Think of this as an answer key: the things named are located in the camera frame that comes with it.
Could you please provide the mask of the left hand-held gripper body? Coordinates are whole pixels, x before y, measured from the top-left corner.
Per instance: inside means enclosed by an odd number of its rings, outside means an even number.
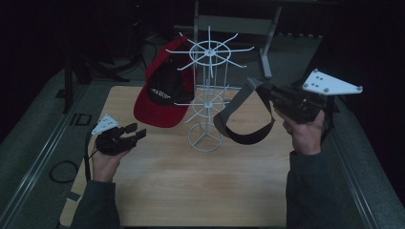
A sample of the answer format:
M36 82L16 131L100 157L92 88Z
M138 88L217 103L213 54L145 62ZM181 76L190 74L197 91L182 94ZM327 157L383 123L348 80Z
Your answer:
M120 127L117 120L105 114L91 131L96 136L96 148L104 155L115 156L132 148L126 127Z

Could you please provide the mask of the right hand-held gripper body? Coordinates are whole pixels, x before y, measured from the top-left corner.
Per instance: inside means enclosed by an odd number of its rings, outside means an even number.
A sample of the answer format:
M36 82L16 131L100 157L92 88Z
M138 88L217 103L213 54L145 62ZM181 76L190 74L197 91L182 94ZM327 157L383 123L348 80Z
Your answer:
M280 99L274 108L299 124L312 122L320 111L333 113L336 95L361 94L362 86L353 85L334 76L313 70L300 87L276 86L271 92Z

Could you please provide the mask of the red and black cap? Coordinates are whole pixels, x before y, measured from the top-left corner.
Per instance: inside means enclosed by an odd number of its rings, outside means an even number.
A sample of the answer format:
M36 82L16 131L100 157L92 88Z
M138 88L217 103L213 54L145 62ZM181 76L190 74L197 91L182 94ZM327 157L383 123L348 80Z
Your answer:
M186 36L165 44L146 70L145 83L134 106L134 117L145 124L172 128L184 118L195 97L192 67L180 71L191 62L191 45Z

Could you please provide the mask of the grey visor with black strap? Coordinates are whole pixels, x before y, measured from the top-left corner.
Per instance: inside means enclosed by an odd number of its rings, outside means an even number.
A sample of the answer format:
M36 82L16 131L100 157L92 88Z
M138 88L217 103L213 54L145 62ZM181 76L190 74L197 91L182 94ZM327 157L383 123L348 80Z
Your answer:
M221 135L226 136L232 139L233 141L243 145L256 144L267 137L267 135L273 128L275 118L272 114L269 100L271 92L269 93L263 91L261 89L261 86L263 84L264 82L249 77L246 80L244 86L235 94L235 96L231 99L231 101L219 113L217 113L214 116L213 118L214 125ZM227 121L231 117L231 115L243 105L243 103L251 96L253 92L255 92L261 98L266 109L268 110L270 114L270 122L266 126L262 127L261 129L251 134L245 135L237 134L227 126Z

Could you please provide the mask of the white wire rack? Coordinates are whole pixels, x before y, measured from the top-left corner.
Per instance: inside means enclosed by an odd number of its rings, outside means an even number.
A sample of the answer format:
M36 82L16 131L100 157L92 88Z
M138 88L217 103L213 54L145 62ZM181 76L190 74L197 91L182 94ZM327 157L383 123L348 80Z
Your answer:
M184 54L191 62L179 67L179 71L193 70L194 99L188 103L177 103L177 106L188 106L192 114L185 123L193 126L187 132L189 145L199 152L213 152L223 143L224 137L216 129L213 118L229 103L225 98L230 89L228 83L228 69L230 66L245 68L232 60L232 55L239 52L250 52L247 49L234 49L230 43L238 37L238 33L226 40L218 41L211 37L211 27L208 27L207 38L202 41L187 42L191 47L186 51L171 51L171 54Z

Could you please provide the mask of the person's left hand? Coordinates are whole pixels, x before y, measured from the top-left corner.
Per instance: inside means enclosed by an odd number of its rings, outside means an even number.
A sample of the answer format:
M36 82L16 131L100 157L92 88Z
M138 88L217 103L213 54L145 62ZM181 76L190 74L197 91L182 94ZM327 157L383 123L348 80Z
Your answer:
M128 154L121 152L115 156L105 155L96 147L92 150L93 180L112 183L120 161Z

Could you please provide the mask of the person's right hand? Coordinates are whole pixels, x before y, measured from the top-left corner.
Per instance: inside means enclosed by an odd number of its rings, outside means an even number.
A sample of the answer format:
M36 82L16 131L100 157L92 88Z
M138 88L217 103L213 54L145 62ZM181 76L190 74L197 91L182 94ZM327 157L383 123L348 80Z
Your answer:
M284 119L283 126L291 135L292 147L299 155L313 156L321 152L321 135L325 114L320 111L312 122L298 124L287 115L275 110Z

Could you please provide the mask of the black rectangular bracket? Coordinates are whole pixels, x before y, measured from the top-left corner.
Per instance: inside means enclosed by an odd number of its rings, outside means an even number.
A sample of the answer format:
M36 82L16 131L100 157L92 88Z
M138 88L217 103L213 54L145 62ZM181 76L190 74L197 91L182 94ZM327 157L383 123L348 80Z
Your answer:
M88 126L92 121L90 114L73 114L70 121L71 126Z

